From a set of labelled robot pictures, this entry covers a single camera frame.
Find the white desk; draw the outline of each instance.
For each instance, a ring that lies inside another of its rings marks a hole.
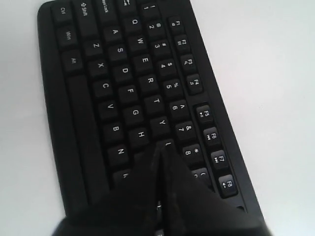
[[[315,235],[315,1],[191,0],[265,219]],[[48,236],[64,211],[50,142],[36,14],[0,21],[0,235]]]

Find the computer keyboard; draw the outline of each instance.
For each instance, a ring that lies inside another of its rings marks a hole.
[[[67,215],[114,189],[157,142],[262,217],[189,0],[51,1],[38,33]]]

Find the black keyboard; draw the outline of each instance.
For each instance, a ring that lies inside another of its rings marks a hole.
[[[38,32],[67,215],[95,204],[159,142],[175,144],[229,204],[262,217],[189,0],[51,1]]]

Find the space bar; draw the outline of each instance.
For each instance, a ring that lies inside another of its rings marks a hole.
[[[88,199],[90,204],[94,204],[108,193],[109,185],[87,78],[68,78],[68,88]]]

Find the white surface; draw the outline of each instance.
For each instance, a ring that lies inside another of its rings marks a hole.
[[[191,1],[267,224],[314,236],[315,1]],[[38,55],[43,2],[1,4],[2,236],[48,236],[64,215]]]

